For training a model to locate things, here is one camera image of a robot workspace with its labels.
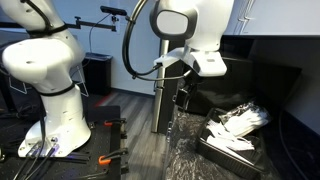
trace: wall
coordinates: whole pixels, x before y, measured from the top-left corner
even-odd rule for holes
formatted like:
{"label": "wall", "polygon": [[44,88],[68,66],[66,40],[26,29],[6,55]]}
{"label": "wall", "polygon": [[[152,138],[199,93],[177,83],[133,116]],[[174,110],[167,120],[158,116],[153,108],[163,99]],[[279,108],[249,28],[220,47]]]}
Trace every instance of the wall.
{"label": "wall", "polygon": [[[98,22],[107,15],[100,11],[101,5],[125,9],[128,15],[131,15],[137,2],[138,0],[53,0],[59,15],[68,24],[75,24],[75,16],[81,17],[82,21]],[[153,60],[158,58],[159,55],[160,39],[154,35],[149,25],[149,12],[152,4],[153,1],[149,1],[142,10],[131,38],[131,65],[138,72],[150,70],[153,66]],[[117,22],[118,32],[100,28],[92,30],[92,52],[113,56],[111,65],[111,86],[113,88],[153,95],[154,83],[138,79],[133,80],[123,65],[121,48],[126,21],[123,17],[119,17],[119,19],[120,21]],[[108,25],[111,25],[111,23],[111,16],[101,22],[101,24]],[[90,52],[90,29],[91,27],[86,26],[82,26],[80,30],[70,29],[87,52]],[[153,73],[150,77],[156,77],[156,73]]]}
{"label": "wall", "polygon": [[286,110],[320,134],[320,39],[259,39],[250,58],[302,68],[300,84]]}

